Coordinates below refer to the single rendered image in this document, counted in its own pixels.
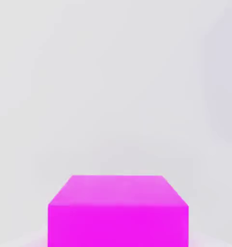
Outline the small magenta cube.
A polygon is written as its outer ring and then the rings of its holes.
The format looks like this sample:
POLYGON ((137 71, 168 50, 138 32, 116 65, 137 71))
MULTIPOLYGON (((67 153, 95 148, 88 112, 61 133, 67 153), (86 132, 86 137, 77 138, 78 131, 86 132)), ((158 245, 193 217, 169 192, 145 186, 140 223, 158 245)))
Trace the small magenta cube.
POLYGON ((189 247, 189 207, 162 176, 72 176, 48 205, 48 247, 189 247))

